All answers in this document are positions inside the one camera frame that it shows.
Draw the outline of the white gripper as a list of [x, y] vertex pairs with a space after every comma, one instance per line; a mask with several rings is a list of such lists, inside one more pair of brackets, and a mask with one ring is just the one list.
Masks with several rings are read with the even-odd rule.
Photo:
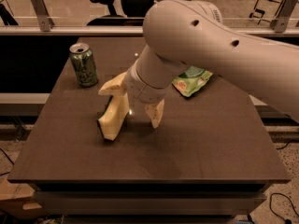
[[145, 106], [151, 125], [158, 128], [164, 113], [164, 100], [167, 88], [153, 88], [146, 84], [137, 73], [137, 63], [134, 63], [127, 72], [123, 72], [107, 81], [99, 90], [99, 95], [128, 95]]

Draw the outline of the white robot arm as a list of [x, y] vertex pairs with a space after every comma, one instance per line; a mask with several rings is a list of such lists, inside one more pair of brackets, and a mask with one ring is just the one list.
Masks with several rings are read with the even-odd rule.
[[143, 20], [146, 41], [127, 72], [106, 82], [101, 95], [128, 94], [159, 104], [171, 82], [191, 66], [217, 74], [299, 121], [299, 48], [240, 34], [213, 18], [208, 2], [163, 0]]

